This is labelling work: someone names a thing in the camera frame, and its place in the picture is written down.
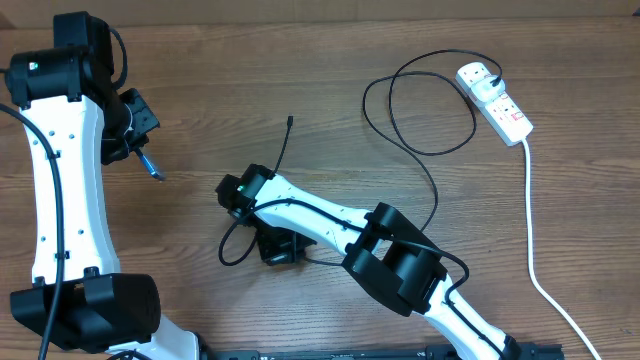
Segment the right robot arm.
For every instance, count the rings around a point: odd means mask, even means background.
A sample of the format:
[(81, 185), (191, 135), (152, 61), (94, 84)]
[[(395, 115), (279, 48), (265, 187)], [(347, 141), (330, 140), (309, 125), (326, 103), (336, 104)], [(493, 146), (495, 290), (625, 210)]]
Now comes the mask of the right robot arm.
[(442, 261), (464, 263), (439, 249), (396, 208), (341, 206), (307, 193), (262, 165), (226, 175), (219, 204), (237, 225), (255, 228), (251, 245), (269, 266), (296, 263), (320, 245), (341, 256), (341, 267), (374, 300), (408, 317), (422, 315), (461, 359), (517, 359), (520, 345), (485, 321), (460, 295)]

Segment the blue Galaxy smartphone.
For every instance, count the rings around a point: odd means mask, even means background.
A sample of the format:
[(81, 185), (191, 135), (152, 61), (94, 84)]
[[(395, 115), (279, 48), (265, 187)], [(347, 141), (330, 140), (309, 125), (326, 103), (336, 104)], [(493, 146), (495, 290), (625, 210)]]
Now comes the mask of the blue Galaxy smartphone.
[(164, 181), (166, 176), (152, 158), (145, 154), (142, 148), (136, 149), (135, 153), (149, 175), (158, 181)]

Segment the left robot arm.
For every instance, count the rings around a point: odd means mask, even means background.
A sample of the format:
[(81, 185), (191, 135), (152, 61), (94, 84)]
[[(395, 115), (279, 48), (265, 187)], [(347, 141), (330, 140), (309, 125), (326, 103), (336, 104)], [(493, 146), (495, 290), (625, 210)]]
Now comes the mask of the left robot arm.
[(161, 310), (147, 274), (121, 269), (107, 222), (102, 169), (141, 155), (157, 117), (116, 69), (119, 33), (87, 12), (56, 15), (54, 45), (5, 70), (5, 113), (25, 127), (37, 240), (31, 285), (10, 296), (16, 321), (51, 346), (111, 359), (207, 359), (195, 333)]

